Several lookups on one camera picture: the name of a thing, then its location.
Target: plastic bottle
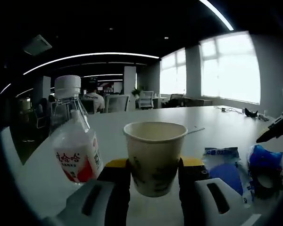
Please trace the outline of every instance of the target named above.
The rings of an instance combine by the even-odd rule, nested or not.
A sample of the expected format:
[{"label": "plastic bottle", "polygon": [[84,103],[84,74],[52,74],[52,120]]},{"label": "plastic bottle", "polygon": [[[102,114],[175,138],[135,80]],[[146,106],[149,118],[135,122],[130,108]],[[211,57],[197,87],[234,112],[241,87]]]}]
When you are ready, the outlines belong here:
[{"label": "plastic bottle", "polygon": [[55,155],[69,180],[86,182],[103,169],[96,134],[90,128],[79,93],[81,78],[65,75],[55,80],[58,99],[50,119],[50,139]]}]

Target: chair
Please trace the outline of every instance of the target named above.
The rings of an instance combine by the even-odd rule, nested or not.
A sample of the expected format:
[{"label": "chair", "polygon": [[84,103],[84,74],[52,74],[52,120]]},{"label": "chair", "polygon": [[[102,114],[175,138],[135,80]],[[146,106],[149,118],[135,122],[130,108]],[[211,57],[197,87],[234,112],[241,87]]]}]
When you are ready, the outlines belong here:
[{"label": "chair", "polygon": [[96,109],[95,109],[95,106],[94,106],[94,101],[92,99],[90,99],[90,100],[81,99],[81,103],[84,106],[84,108],[86,109],[88,114],[96,113]]},{"label": "chair", "polygon": [[153,93],[154,91],[141,91],[138,108],[153,108]]},{"label": "chair", "polygon": [[183,94],[171,94],[170,100],[172,99],[182,99]]},{"label": "chair", "polygon": [[0,138],[6,162],[9,166],[12,175],[15,178],[23,165],[15,148],[9,126],[1,131]]},{"label": "chair", "polygon": [[130,95],[109,95],[106,97],[105,113],[127,111]]},{"label": "chair", "polygon": [[37,107],[34,108],[33,112],[34,112],[36,119],[37,119],[37,123],[36,123],[37,129],[43,128],[46,125],[46,118],[47,117],[46,117],[46,113],[43,111],[42,105],[41,104],[37,105]]}]

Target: ceiling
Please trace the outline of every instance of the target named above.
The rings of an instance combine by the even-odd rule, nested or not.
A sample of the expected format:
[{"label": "ceiling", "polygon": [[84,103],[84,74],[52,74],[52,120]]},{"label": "ceiling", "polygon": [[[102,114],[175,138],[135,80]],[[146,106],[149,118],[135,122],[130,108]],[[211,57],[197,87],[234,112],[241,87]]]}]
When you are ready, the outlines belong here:
[{"label": "ceiling", "polygon": [[[210,0],[235,31],[283,36],[283,5],[266,1]],[[227,27],[199,0],[172,4],[141,2],[105,6],[74,4],[58,8],[35,6],[5,12],[2,48],[4,55],[0,91],[5,95],[30,89],[38,76],[123,73],[125,65],[138,63],[137,70],[159,59],[141,56],[84,56],[58,61],[26,71],[62,57],[96,53],[126,52],[163,57],[179,48],[196,45],[207,37],[229,32]],[[52,48],[31,56],[23,47],[40,34]]]}]

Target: conference table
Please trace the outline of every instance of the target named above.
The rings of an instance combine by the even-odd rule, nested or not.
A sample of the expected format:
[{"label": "conference table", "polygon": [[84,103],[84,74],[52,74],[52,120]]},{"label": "conference table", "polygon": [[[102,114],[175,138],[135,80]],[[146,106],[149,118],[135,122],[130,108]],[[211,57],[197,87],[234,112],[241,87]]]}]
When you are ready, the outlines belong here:
[{"label": "conference table", "polygon": [[[185,137],[182,156],[201,158],[205,147],[238,147],[244,164],[247,161],[247,151],[256,143],[261,131],[271,123],[271,121],[252,119],[234,111],[223,113],[214,106],[90,115],[88,122],[96,131],[104,164],[113,159],[127,157],[122,129],[126,124],[136,121],[178,123],[186,126],[188,130],[195,126],[204,127],[204,130]],[[283,152],[283,136],[278,139],[273,138],[261,145],[272,152]],[[34,151],[20,170],[16,183],[30,208],[40,218],[58,214],[65,207],[67,197],[81,186],[70,182],[64,175],[49,139]],[[142,196],[135,190],[132,179],[130,194],[127,225],[183,225],[177,176],[170,193],[165,196],[159,198]],[[268,215],[277,200],[277,198],[255,199],[254,212]]]}]

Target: person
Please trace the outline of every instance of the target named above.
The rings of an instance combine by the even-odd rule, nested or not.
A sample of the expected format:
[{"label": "person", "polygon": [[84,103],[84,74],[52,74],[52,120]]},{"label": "person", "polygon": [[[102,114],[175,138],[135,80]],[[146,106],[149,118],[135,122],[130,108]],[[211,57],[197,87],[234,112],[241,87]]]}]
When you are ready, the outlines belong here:
[{"label": "person", "polygon": [[102,111],[105,108],[105,100],[104,98],[96,93],[97,90],[97,84],[93,83],[92,87],[91,87],[91,93],[87,93],[85,95],[83,95],[82,100],[93,100],[94,103],[94,108],[96,109],[96,111]]}]

